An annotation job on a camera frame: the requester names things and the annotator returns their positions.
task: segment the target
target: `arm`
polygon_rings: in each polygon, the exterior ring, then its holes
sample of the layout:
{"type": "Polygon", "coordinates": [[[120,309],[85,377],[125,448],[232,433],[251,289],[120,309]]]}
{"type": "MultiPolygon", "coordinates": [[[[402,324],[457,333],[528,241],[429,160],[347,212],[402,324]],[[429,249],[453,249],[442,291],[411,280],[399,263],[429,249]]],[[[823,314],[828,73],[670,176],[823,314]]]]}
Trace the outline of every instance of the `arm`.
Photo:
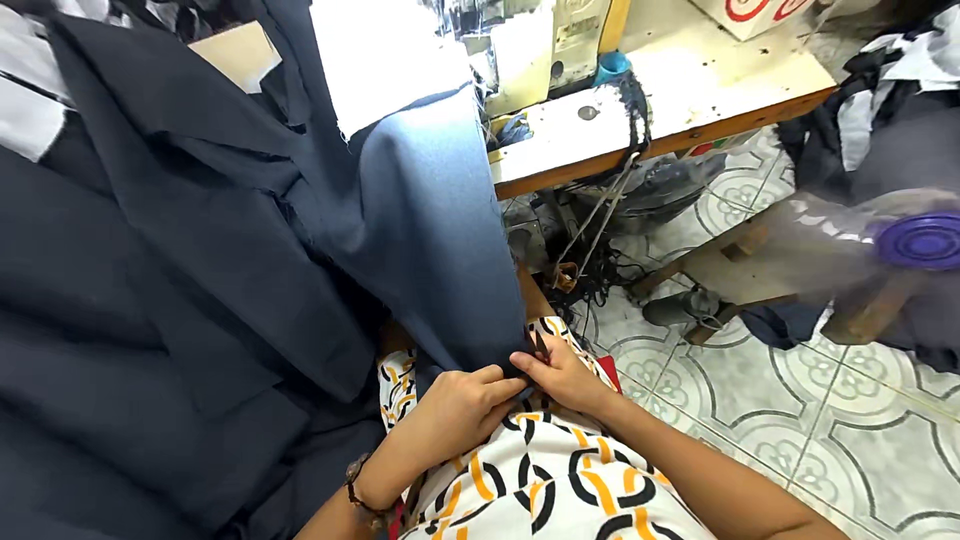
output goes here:
{"type": "MultiPolygon", "coordinates": [[[[514,406],[508,400],[525,386],[523,380],[504,379],[495,365],[473,373],[440,374],[363,466],[353,483],[357,499],[370,508],[389,509],[424,471],[469,452],[490,436],[514,406]]],[[[369,514],[354,507],[342,487],[295,540],[371,538],[369,514]]]]}
{"type": "Polygon", "coordinates": [[[561,405],[589,414],[663,471],[720,540],[848,540],[763,475],[674,430],[597,379],[560,337],[545,335],[550,365],[510,361],[561,405]]]}

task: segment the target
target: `bracelet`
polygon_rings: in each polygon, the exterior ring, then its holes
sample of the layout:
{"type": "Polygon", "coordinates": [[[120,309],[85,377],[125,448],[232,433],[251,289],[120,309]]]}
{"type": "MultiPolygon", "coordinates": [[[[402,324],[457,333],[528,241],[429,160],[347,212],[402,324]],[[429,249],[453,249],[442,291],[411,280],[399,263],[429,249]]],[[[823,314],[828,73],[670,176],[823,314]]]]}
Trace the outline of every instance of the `bracelet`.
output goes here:
{"type": "Polygon", "coordinates": [[[344,483],[344,486],[347,488],[347,499],[354,508],[362,508],[371,514],[371,523],[370,526],[373,530],[380,530],[385,528],[388,525],[388,518],[393,506],[386,510],[375,510],[370,508],[369,505],[361,501],[356,496],[356,491],[353,488],[353,483],[360,476],[360,471],[363,470],[363,466],[367,463],[367,460],[370,459],[372,454],[363,454],[360,456],[360,459],[357,459],[353,463],[350,463],[347,467],[347,481],[344,483]]]}

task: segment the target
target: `red logo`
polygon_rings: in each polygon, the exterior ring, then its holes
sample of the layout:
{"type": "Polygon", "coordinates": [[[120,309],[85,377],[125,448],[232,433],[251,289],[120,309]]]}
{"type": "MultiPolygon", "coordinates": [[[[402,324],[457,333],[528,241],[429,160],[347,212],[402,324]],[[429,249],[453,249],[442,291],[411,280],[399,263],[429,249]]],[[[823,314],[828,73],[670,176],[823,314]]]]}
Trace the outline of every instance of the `red logo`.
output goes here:
{"type": "Polygon", "coordinates": [[[782,21],[792,15],[796,10],[802,8],[809,0],[786,0],[783,5],[774,13],[774,22],[782,21]]]}
{"type": "Polygon", "coordinates": [[[733,8],[733,4],[740,9],[749,9],[749,5],[752,0],[727,0],[727,16],[736,22],[747,22],[748,20],[756,17],[760,12],[763,11],[763,8],[767,7],[767,4],[770,3],[770,0],[759,0],[756,7],[750,10],[749,12],[737,12],[733,8]]]}

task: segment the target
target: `person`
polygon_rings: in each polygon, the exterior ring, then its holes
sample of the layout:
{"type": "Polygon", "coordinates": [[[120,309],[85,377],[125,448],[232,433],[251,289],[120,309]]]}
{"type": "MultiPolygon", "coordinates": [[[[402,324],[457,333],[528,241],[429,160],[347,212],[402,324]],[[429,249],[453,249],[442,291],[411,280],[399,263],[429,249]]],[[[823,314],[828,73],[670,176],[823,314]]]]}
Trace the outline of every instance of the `person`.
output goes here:
{"type": "MultiPolygon", "coordinates": [[[[518,269],[529,330],[548,355],[446,372],[417,401],[412,350],[380,362],[388,434],[296,540],[366,540],[395,521],[403,540],[843,540],[769,479],[621,396],[533,279],[518,269]]],[[[386,343],[402,342],[396,331],[386,343]]]]}

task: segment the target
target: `white box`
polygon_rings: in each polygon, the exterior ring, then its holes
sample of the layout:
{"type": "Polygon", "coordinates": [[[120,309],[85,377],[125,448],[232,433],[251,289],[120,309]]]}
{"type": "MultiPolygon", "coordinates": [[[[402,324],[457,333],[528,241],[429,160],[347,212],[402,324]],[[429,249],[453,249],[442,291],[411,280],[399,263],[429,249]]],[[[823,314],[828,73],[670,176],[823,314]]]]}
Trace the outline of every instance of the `white box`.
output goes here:
{"type": "Polygon", "coordinates": [[[750,39],[800,17],[814,0],[690,0],[738,39],[750,39]]]}

